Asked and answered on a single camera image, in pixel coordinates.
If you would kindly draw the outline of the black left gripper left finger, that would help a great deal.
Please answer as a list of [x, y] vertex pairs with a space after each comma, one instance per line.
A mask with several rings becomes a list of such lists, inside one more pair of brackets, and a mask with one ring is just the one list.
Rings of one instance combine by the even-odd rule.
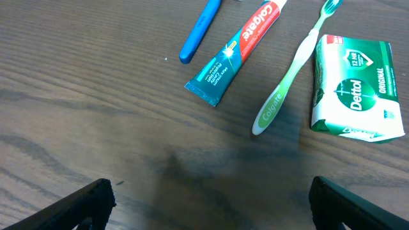
[[4, 230], [105, 229], [115, 206], [111, 182], [100, 178]]

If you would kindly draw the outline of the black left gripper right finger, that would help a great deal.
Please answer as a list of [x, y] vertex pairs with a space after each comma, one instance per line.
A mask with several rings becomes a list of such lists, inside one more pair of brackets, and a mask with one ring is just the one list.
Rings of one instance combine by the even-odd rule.
[[323, 176], [313, 179], [309, 203], [316, 229], [408, 229], [408, 221]]

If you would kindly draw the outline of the green white Colgate toothbrush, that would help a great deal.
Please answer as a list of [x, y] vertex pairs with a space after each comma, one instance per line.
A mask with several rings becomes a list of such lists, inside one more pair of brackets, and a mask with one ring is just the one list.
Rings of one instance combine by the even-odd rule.
[[331, 17], [341, 4], [342, 0], [327, 0], [322, 6], [319, 19], [299, 45], [285, 76], [269, 95], [258, 112], [252, 126], [253, 135], [263, 133], [274, 120], [284, 103], [294, 78], [313, 53], [324, 21]]

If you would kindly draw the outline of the green Dettol soap bar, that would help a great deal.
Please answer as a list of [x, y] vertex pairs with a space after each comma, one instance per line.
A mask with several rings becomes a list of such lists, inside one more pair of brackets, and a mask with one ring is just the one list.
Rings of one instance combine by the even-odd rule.
[[367, 142], [405, 135], [389, 42], [325, 34], [315, 58], [312, 130]]

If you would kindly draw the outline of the Colgate toothpaste tube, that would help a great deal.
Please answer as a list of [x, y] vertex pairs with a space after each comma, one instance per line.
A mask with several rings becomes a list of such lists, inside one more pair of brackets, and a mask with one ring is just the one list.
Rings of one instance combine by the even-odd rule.
[[217, 106], [259, 41], [279, 18], [287, 0], [267, 0], [185, 88]]

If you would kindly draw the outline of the blue disposable razor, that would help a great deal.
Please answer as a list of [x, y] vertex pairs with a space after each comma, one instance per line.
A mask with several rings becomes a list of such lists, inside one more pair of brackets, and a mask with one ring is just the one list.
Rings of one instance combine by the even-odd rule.
[[179, 53], [179, 59], [183, 64], [191, 62], [201, 40], [204, 38], [215, 14], [217, 13], [221, 2], [221, 0], [208, 0]]

